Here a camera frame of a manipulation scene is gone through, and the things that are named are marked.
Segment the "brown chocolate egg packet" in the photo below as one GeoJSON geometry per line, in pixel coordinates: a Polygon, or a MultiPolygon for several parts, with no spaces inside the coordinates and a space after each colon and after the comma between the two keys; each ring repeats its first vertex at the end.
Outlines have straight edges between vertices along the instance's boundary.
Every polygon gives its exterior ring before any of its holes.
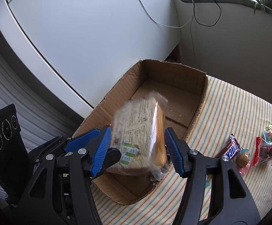
{"type": "Polygon", "coordinates": [[[240,175],[247,174],[251,165],[249,150],[241,149],[241,151],[236,155],[234,163],[240,175]]]}

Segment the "bagged sliced bread loaf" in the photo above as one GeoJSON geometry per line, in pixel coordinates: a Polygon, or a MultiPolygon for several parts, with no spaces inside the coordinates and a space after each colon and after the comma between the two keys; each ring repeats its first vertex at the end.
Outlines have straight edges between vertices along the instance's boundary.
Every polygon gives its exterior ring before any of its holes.
{"type": "Polygon", "coordinates": [[[119,149],[121,158],[107,169],[109,173],[163,179],[169,166],[164,138],[167,103],[163,95],[151,91],[115,112],[110,147],[119,149]]]}

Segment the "Snickers bar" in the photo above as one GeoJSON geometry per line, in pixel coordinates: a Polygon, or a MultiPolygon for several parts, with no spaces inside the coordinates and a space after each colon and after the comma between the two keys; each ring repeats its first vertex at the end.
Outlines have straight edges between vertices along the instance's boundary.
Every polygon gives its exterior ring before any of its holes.
{"type": "Polygon", "coordinates": [[[233,134],[230,134],[226,145],[220,150],[218,154],[215,155],[215,158],[220,158],[221,156],[227,156],[232,160],[239,152],[241,147],[233,134]]]}

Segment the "teal mint candy packet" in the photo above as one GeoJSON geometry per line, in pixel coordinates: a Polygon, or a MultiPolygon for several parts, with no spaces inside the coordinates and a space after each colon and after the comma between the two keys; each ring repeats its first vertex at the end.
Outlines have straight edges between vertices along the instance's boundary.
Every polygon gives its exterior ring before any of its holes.
{"type": "Polygon", "coordinates": [[[211,185],[211,179],[212,179],[211,175],[206,176],[205,187],[209,187],[211,185]]]}

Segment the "white cabinet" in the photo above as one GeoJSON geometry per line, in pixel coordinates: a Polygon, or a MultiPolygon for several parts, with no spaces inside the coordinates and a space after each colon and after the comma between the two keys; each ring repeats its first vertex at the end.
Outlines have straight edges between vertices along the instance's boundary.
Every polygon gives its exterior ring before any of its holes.
{"type": "Polygon", "coordinates": [[[0,0],[0,31],[27,69],[86,117],[141,59],[181,37],[173,0],[0,0]]]}

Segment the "brown cardboard box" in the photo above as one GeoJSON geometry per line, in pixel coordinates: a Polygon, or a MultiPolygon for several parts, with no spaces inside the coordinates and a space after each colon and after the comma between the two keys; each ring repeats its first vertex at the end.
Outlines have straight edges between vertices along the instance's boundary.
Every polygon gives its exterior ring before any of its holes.
{"type": "Polygon", "coordinates": [[[132,66],[104,96],[75,132],[110,126],[111,146],[121,160],[94,180],[120,205],[146,197],[163,179],[164,131],[185,139],[195,123],[207,90],[207,75],[186,65],[145,59],[132,66]]]}

